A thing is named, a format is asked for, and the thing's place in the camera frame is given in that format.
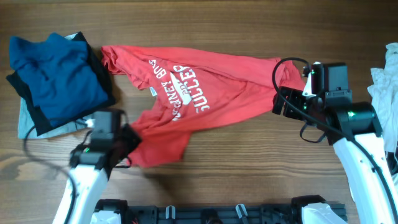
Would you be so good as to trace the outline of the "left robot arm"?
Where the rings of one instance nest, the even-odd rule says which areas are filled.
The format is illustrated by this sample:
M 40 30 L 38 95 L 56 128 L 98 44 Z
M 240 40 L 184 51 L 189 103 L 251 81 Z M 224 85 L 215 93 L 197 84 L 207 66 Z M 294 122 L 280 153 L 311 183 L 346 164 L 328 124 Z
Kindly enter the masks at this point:
M 53 219 L 54 223 L 129 223 L 132 213 L 125 200 L 102 199 L 111 172 L 129 168 L 129 155 L 141 143 L 139 135 L 119 109 L 94 113 L 90 142 L 70 153 L 69 180 Z

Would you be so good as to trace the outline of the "red soccer t-shirt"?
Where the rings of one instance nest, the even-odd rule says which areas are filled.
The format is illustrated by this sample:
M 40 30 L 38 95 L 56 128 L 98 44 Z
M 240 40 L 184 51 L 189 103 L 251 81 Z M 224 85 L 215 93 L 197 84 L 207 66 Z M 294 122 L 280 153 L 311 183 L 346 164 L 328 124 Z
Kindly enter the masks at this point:
M 304 88 L 299 70 L 279 58 L 130 45 L 105 45 L 101 53 L 110 73 L 155 91 L 153 107 L 132 123 L 142 141 L 129 157 L 140 167 L 179 161 L 195 131 L 270 111 L 275 86 Z

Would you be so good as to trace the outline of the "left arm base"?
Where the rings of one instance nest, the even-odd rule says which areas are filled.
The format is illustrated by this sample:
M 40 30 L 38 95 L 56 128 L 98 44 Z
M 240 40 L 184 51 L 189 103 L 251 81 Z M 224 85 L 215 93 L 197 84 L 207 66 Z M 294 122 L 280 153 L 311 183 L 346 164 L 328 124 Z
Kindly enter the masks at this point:
M 126 200 L 101 199 L 96 204 L 90 224 L 129 224 L 134 219 Z

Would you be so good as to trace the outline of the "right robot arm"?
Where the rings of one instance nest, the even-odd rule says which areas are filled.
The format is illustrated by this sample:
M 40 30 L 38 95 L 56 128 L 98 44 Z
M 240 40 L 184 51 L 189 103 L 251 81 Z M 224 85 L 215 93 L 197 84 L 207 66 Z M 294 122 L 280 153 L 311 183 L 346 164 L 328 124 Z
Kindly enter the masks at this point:
M 397 192 L 384 152 L 382 128 L 373 106 L 355 103 L 345 63 L 307 63 L 303 90 L 276 82 L 282 59 L 272 71 L 275 114 L 321 131 L 345 170 L 358 216 L 364 223 L 397 223 Z

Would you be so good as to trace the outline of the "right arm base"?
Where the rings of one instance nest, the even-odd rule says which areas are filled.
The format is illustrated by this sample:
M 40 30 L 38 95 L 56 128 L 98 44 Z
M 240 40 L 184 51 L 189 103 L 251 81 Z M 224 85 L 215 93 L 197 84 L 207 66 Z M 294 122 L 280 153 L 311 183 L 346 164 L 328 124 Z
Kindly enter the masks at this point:
M 327 202 L 320 195 L 306 195 L 291 200 L 291 222 L 299 224 L 347 224 L 344 204 Z

